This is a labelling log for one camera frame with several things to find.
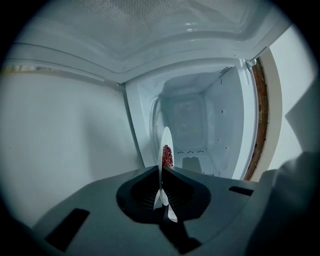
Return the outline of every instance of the perforated panel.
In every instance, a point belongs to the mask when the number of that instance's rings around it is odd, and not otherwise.
[[[200,173],[210,176],[220,176],[220,172],[217,170],[206,148],[175,151],[174,166],[182,168],[184,158],[198,158],[200,162]]]
[[[233,66],[226,66],[223,70],[220,71],[219,78],[222,78],[224,76],[224,74],[227,73],[232,68],[233,68]]]
[[[199,10],[239,24],[248,16],[253,0],[71,0],[89,13],[121,28],[133,29],[186,10]]]
[[[239,73],[236,68],[225,67],[222,79],[210,86],[204,94],[208,119],[207,151],[223,178],[232,177],[244,130],[244,102]]]

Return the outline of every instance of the white wall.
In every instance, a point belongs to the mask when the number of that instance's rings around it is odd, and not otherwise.
[[[0,124],[2,195],[30,227],[88,183],[143,167],[115,84],[71,74],[5,75]]]
[[[241,146],[245,145],[242,141],[245,106],[241,97],[243,89],[238,72],[237,68],[230,69],[222,79],[213,83],[203,93],[207,111],[208,138],[214,138],[208,140],[207,152],[220,177],[229,179],[235,174],[239,179],[244,169],[243,165],[239,164],[239,155]]]
[[[298,157],[304,150],[310,148],[302,148],[302,142],[298,140],[295,130],[288,122],[288,115],[291,110],[297,105],[300,99],[311,88],[319,72],[318,64],[311,52],[308,43],[305,41],[299,29],[292,25],[281,37],[275,41],[270,47],[276,69],[278,72],[281,94],[282,94],[282,118],[281,129],[278,137],[277,146],[272,157],[268,170],[279,168],[284,162]],[[267,80],[274,80],[275,77],[267,77]],[[268,83],[268,86],[273,86],[275,83]],[[269,103],[272,104],[274,99],[270,98]],[[319,116],[314,115],[314,118],[305,118],[302,126],[308,126],[309,122],[319,119]],[[262,171],[258,171],[252,178],[258,181]]]

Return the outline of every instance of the open microwave door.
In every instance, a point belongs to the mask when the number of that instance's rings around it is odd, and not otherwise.
[[[290,24],[259,0],[57,0],[24,27],[6,60],[123,83],[183,61],[250,61]]]

